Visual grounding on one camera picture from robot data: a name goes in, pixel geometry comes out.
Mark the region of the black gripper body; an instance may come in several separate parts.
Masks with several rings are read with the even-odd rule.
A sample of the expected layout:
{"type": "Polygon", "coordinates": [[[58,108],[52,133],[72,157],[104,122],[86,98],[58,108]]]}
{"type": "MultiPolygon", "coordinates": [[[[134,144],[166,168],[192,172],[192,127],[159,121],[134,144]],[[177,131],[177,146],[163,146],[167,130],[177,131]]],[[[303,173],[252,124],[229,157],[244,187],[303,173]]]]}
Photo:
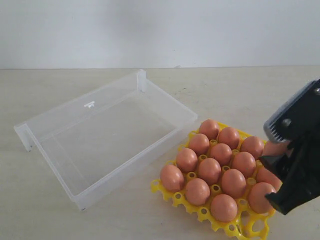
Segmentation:
{"type": "Polygon", "coordinates": [[[289,144],[293,152],[282,185],[283,200],[313,200],[320,196],[320,126],[289,144]]]}

